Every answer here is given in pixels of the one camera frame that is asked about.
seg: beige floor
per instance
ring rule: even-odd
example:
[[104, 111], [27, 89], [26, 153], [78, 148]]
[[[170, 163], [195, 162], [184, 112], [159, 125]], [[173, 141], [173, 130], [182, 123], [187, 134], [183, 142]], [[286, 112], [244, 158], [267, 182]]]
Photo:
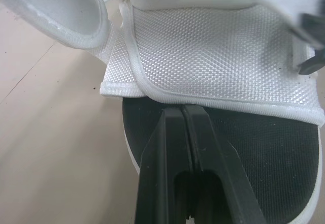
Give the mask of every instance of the beige floor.
[[[138, 175], [121, 100], [99, 95], [105, 65], [2, 4], [0, 24], [0, 223], [133, 223]], [[325, 108], [325, 69], [318, 84]]]

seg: black plastic clip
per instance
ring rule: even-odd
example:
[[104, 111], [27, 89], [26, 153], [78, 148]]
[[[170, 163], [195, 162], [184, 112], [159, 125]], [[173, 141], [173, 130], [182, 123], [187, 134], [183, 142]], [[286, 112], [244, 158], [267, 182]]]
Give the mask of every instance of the black plastic clip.
[[201, 106], [165, 108], [143, 150], [135, 224], [266, 223], [236, 150]]
[[309, 75], [325, 66], [325, 49], [315, 50], [315, 56], [302, 63], [299, 74]]

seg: white fabric strap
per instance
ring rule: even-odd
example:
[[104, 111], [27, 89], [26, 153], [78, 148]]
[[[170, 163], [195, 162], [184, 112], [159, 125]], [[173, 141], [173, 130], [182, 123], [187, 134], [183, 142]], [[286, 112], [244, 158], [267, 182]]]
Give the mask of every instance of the white fabric strap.
[[123, 38], [123, 25], [116, 31], [116, 40], [109, 56], [100, 94], [116, 97], [143, 97], [131, 70], [129, 56]]

